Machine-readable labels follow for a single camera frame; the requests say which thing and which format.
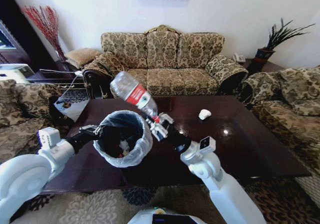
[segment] water bottle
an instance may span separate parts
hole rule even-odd
[[[110,87],[124,101],[138,107],[142,112],[158,119],[158,109],[154,99],[130,74],[122,71],[110,83]]]

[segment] throw pillow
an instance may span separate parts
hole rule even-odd
[[[127,67],[124,67],[111,52],[105,52],[99,55],[95,60],[103,65],[113,77],[115,77],[121,71],[129,70]]]
[[[320,115],[320,99],[303,99],[291,103],[292,110],[298,115]]]
[[[65,57],[68,58],[68,63],[72,64],[77,69],[81,69],[85,64],[91,62],[100,54],[101,52],[93,48],[81,48],[66,53]]]
[[[25,121],[14,94],[15,85],[14,80],[0,81],[0,127]]]
[[[299,68],[281,70],[281,90],[286,101],[291,104],[301,99],[320,98],[320,69]]]

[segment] glossy table surface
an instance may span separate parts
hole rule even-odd
[[[195,141],[212,136],[221,166],[238,180],[301,177],[310,173],[287,148],[235,97],[191,96],[155,98],[159,112],[168,113],[178,130]],[[212,116],[202,121],[201,109]],[[69,136],[79,127],[99,124],[117,110],[138,110],[120,99],[90,100]],[[199,184],[167,143],[153,139],[152,150],[135,167],[115,168],[86,144],[43,193],[92,192],[104,189]]]

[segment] floor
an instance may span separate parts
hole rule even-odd
[[[242,186],[268,224],[320,224],[319,209],[292,180],[256,181]],[[225,223],[207,188],[189,185],[38,196],[13,224],[126,224],[147,207],[165,207],[199,217],[207,224]]]

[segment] sofa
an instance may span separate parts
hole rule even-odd
[[[54,103],[61,91],[50,84],[17,84],[0,81],[0,164],[17,155],[40,148],[38,130],[55,127],[63,136],[73,120],[59,112]]]
[[[311,172],[296,181],[320,207],[320,68],[254,74],[239,98]]]
[[[98,85],[108,97],[110,81],[127,71],[153,96],[231,94],[248,72],[220,54],[224,40],[164,25],[146,33],[103,33],[104,53],[84,66],[85,84],[89,93]]]

